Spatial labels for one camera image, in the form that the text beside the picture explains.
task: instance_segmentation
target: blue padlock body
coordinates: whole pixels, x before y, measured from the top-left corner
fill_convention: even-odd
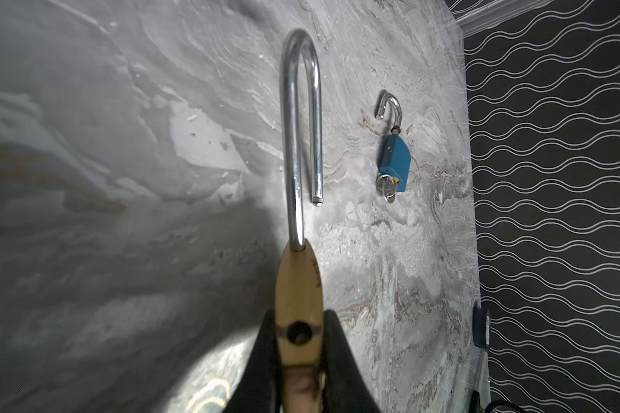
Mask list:
[[[379,172],[399,179],[397,192],[405,192],[406,179],[409,177],[411,153],[399,135],[389,135],[381,155]]]

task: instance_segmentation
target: open padlock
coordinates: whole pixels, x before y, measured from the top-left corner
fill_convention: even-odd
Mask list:
[[[391,128],[391,134],[386,138],[381,162],[379,163],[379,177],[377,178],[377,192],[388,203],[395,201],[397,192],[405,192],[406,180],[409,177],[409,167],[411,166],[411,152],[405,142],[399,136],[402,124],[402,108],[399,106],[397,98],[391,93],[385,92],[381,95],[377,108],[376,118],[383,119],[387,104],[393,105],[395,121]]]

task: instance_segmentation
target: padlock shackle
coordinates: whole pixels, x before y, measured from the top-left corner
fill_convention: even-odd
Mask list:
[[[296,29],[289,34],[282,49],[280,65],[280,111],[285,149],[285,188],[289,247],[292,251],[305,248],[303,232],[303,190],[301,187],[301,137],[299,135],[299,108],[297,72],[299,57],[306,65],[308,96],[310,100],[310,139],[312,146],[312,203],[324,202],[322,144],[321,144],[321,80],[319,60],[310,35]]]
[[[376,118],[378,120],[383,120],[383,114],[386,112],[386,105],[390,102],[393,105],[393,111],[395,112],[395,121],[393,122],[393,127],[391,129],[401,129],[402,125],[402,107],[399,106],[399,101],[392,93],[388,93],[384,91],[384,94],[381,95],[381,99],[379,100],[379,106],[377,107]]]

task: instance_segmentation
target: round black hole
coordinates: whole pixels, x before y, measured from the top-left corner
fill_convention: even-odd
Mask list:
[[[310,341],[311,338],[312,328],[310,328],[310,325],[306,322],[295,321],[287,329],[287,339],[297,346],[302,346]]]

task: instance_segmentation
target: marble surface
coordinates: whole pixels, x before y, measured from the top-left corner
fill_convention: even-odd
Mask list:
[[[325,204],[304,186],[325,306],[382,411],[464,410],[479,288],[442,0],[0,0],[0,411],[220,411],[287,241],[278,62],[298,27],[322,74]],[[413,153],[391,205],[384,88]]]

